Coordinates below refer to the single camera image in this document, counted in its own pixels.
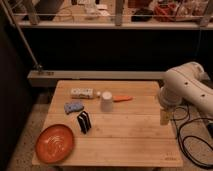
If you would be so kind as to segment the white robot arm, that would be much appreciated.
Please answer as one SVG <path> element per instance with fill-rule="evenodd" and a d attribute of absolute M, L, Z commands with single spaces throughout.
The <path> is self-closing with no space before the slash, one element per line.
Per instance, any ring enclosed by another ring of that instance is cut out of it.
<path fill-rule="evenodd" d="M 161 125 L 169 123 L 172 111 L 182 99 L 194 104 L 204 113 L 213 115 L 213 89 L 201 82 L 204 74 L 202 65 L 197 62 L 170 68 L 163 74 L 164 85 L 157 94 L 161 105 Z"/>

